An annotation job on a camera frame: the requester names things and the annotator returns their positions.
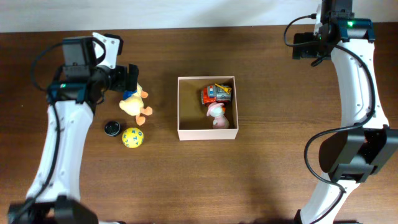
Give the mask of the yellow plush duck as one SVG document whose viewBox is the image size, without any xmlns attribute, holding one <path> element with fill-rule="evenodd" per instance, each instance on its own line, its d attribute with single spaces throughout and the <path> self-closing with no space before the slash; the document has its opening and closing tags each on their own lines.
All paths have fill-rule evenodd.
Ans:
<svg viewBox="0 0 398 224">
<path fill-rule="evenodd" d="M 135 91 L 126 90 L 123 94 L 123 100 L 119 102 L 119 107 L 128 115 L 135 117 L 136 124 L 142 126 L 146 121 L 146 116 L 153 114 L 150 106 L 145 106 L 143 99 L 149 96 L 140 84 L 137 84 Z"/>
</svg>

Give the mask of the pink hat duck figurine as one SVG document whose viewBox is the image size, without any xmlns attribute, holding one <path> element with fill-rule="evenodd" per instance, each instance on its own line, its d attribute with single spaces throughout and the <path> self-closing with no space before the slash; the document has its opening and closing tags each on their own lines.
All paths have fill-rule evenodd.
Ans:
<svg viewBox="0 0 398 224">
<path fill-rule="evenodd" d="M 224 104 L 223 103 L 211 103 L 208 106 L 207 116 L 213 117 L 213 129 L 228 129 L 229 121 L 224 115 Z"/>
</svg>

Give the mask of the red grey toy truck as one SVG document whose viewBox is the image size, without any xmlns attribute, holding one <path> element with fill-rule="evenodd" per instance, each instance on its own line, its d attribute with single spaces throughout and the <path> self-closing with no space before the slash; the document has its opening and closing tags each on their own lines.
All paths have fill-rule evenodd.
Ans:
<svg viewBox="0 0 398 224">
<path fill-rule="evenodd" d="M 232 90 L 228 85 L 208 85 L 201 91 L 201 103 L 206 106 L 212 103 L 228 103 L 231 101 Z"/>
</svg>

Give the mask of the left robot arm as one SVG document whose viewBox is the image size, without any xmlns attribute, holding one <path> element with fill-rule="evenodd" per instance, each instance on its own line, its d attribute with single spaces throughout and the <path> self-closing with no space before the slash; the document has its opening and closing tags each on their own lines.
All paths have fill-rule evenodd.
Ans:
<svg viewBox="0 0 398 224">
<path fill-rule="evenodd" d="M 93 33 L 64 38 L 64 63 L 44 88 L 49 104 L 47 136 L 39 169 L 23 203 L 13 203 L 8 223 L 92 223 L 97 215 L 80 202 L 80 167 L 95 109 L 108 90 L 124 94 L 137 83 L 138 67 L 117 65 L 123 49 L 118 35 Z"/>
</svg>

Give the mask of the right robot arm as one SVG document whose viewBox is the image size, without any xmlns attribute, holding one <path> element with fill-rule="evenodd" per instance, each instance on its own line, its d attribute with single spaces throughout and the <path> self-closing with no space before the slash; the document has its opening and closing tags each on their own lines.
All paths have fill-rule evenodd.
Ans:
<svg viewBox="0 0 398 224">
<path fill-rule="evenodd" d="M 310 18 L 312 32 L 297 33 L 294 59 L 317 66 L 331 60 L 338 76 L 341 126 L 321 132 L 322 173 L 295 223 L 333 223 L 350 193 L 377 174 L 397 150 L 397 131 L 389 126 L 374 74 L 373 22 L 357 18 L 351 1 L 322 1 Z"/>
</svg>

